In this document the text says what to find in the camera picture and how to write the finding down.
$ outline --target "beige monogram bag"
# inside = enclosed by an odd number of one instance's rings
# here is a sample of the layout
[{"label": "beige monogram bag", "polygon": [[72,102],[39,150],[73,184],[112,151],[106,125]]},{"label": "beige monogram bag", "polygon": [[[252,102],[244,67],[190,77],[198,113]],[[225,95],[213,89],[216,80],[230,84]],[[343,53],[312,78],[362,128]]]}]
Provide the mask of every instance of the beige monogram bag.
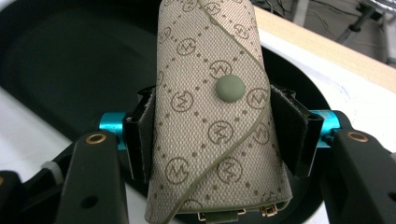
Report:
[{"label": "beige monogram bag", "polygon": [[158,32],[146,220],[281,210],[291,190],[250,2],[164,0]]}]

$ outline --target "gold buckle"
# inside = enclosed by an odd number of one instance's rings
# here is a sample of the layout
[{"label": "gold buckle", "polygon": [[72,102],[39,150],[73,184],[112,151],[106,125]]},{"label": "gold buckle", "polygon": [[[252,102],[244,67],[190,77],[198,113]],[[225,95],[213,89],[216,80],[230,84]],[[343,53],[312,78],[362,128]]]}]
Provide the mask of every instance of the gold buckle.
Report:
[{"label": "gold buckle", "polygon": [[[246,213],[247,213],[247,210],[245,210],[245,209],[241,209],[241,210],[237,211],[238,216],[242,216],[242,215],[244,215]],[[205,213],[198,213],[198,220],[206,221]]]},{"label": "gold buckle", "polygon": [[269,206],[265,206],[260,208],[260,212],[263,217],[273,217],[277,214],[276,204],[271,204]]}]

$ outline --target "metal hardware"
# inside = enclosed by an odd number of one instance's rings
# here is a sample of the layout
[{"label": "metal hardware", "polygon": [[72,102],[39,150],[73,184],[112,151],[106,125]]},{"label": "metal hardware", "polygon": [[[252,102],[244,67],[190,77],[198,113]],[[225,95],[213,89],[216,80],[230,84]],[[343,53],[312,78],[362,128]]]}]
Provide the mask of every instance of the metal hardware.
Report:
[{"label": "metal hardware", "polygon": [[87,137],[85,139],[85,142],[90,144],[90,145],[93,145],[93,144],[99,144],[101,142],[104,142],[105,140],[106,140],[106,135],[105,134],[96,133],[96,134],[93,134],[93,135]]},{"label": "metal hardware", "polygon": [[269,206],[265,206],[260,208],[260,212],[262,213],[263,217],[273,217],[277,214],[277,207],[276,204],[271,204]]},{"label": "metal hardware", "polygon": [[[246,209],[241,209],[237,211],[238,216],[242,216],[247,213]],[[205,213],[198,213],[198,220],[206,221]]]},{"label": "metal hardware", "polygon": [[369,139],[366,137],[366,135],[361,134],[361,133],[349,132],[349,133],[347,133],[347,136],[348,136],[350,139],[353,139],[353,140],[355,140],[355,141],[357,141],[357,142],[363,142],[363,143],[365,143],[365,142],[368,142],[368,141],[369,141]]}]

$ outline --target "monogram pattern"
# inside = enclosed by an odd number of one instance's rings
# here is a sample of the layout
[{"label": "monogram pattern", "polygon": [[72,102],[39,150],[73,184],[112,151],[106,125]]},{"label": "monogram pattern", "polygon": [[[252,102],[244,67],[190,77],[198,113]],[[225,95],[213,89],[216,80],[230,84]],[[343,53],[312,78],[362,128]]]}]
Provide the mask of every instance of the monogram pattern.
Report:
[{"label": "monogram pattern", "polygon": [[[163,0],[158,31],[146,220],[166,223],[176,212],[288,201],[250,2]],[[234,103],[215,93],[216,82],[227,75],[246,86]]]}]

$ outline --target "dotted pattern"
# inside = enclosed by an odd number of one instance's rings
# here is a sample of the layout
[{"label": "dotted pattern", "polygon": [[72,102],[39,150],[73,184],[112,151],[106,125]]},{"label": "dotted pattern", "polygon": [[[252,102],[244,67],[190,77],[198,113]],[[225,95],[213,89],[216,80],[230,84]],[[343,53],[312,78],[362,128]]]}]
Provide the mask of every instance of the dotted pattern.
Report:
[{"label": "dotted pattern", "polygon": [[[227,210],[291,198],[277,152],[254,18],[248,0],[163,0],[149,223],[165,223],[177,210]],[[215,92],[216,81],[230,74],[247,86],[244,97],[231,104]],[[215,163],[263,110],[265,117],[255,132]],[[182,202],[191,186],[194,191]]]}]

